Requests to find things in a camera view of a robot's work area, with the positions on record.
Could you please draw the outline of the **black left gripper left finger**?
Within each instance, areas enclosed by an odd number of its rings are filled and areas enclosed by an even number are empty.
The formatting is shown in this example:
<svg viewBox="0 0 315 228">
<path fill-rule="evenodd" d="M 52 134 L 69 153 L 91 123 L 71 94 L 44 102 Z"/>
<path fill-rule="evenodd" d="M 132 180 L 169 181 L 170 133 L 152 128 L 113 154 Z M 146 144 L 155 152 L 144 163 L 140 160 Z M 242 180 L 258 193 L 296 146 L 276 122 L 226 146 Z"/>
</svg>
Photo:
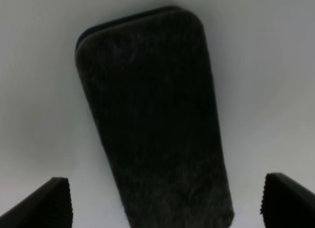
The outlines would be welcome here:
<svg viewBox="0 0 315 228">
<path fill-rule="evenodd" d="M 71 228 L 69 180 L 53 177 L 0 217 L 2 228 Z"/>
</svg>

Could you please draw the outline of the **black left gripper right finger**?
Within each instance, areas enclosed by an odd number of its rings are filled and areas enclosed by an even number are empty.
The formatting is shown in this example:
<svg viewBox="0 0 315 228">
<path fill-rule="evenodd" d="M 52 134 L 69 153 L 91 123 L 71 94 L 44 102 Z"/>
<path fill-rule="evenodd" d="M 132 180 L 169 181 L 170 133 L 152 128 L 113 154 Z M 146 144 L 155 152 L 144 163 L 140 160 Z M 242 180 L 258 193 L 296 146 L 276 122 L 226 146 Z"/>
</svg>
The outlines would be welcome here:
<svg viewBox="0 0 315 228">
<path fill-rule="evenodd" d="M 313 228 L 315 194 L 283 173 L 268 173 L 260 213 L 266 228 Z"/>
</svg>

